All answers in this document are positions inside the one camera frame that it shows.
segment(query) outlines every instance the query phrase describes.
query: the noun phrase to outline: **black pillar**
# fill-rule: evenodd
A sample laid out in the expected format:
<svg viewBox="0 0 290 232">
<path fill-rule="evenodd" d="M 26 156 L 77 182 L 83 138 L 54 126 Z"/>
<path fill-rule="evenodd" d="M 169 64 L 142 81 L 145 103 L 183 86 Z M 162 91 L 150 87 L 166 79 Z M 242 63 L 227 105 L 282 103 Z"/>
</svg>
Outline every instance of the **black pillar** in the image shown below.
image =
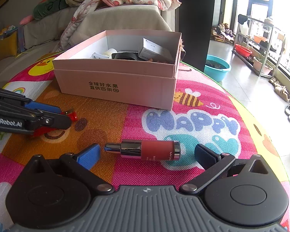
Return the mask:
<svg viewBox="0 0 290 232">
<path fill-rule="evenodd" d="M 185 63 L 204 71 L 214 14 L 215 0 L 180 0 L 179 32 L 182 33 Z"/>
</svg>

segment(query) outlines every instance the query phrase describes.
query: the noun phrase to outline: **water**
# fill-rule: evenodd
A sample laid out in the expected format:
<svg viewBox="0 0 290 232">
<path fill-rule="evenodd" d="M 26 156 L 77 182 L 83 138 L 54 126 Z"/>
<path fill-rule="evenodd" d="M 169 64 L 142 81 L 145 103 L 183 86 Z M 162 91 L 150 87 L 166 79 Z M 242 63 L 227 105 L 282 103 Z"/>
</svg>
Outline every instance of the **water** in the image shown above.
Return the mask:
<svg viewBox="0 0 290 232">
<path fill-rule="evenodd" d="M 209 67 L 216 68 L 216 69 L 225 69 L 226 68 L 222 64 L 220 64 L 216 61 L 213 61 L 213 60 L 206 60 L 205 64 Z"/>
</svg>

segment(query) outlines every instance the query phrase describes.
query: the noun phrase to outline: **gray ribbed surface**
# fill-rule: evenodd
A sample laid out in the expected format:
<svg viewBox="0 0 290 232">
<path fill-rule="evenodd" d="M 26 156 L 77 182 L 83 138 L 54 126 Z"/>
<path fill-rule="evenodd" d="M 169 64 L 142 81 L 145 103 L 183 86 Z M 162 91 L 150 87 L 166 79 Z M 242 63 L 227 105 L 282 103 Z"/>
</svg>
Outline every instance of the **gray ribbed surface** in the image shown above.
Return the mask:
<svg viewBox="0 0 290 232">
<path fill-rule="evenodd" d="M 95 199 L 89 211 L 72 224 L 50 230 L 14 225 L 11 232 L 286 232 L 280 225 L 242 229 L 223 224 L 206 212 L 200 200 L 173 186 L 121 186 Z"/>
</svg>

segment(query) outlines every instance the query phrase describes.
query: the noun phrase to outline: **pink cardboard box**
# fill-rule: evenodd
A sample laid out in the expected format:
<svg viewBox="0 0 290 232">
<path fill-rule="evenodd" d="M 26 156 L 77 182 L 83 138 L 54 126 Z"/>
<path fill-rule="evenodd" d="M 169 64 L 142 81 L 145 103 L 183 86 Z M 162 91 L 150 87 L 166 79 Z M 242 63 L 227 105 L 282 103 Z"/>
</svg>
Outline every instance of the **pink cardboard box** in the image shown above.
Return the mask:
<svg viewBox="0 0 290 232">
<path fill-rule="evenodd" d="M 94 52 L 138 51 L 143 38 L 168 49 L 171 64 L 92 59 Z M 171 110 L 182 34 L 153 30 L 109 30 L 74 46 L 53 60 L 62 93 Z"/>
</svg>

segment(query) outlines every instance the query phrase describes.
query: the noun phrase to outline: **lip gloss bottle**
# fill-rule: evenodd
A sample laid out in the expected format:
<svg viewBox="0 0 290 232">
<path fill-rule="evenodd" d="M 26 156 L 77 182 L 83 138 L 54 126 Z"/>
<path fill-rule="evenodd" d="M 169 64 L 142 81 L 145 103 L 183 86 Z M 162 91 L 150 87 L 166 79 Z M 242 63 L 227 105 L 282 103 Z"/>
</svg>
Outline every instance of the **lip gloss bottle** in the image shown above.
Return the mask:
<svg viewBox="0 0 290 232">
<path fill-rule="evenodd" d="M 123 139 L 121 143 L 105 144 L 104 151 L 130 159 L 179 160 L 181 146 L 179 141 L 172 140 Z"/>
</svg>

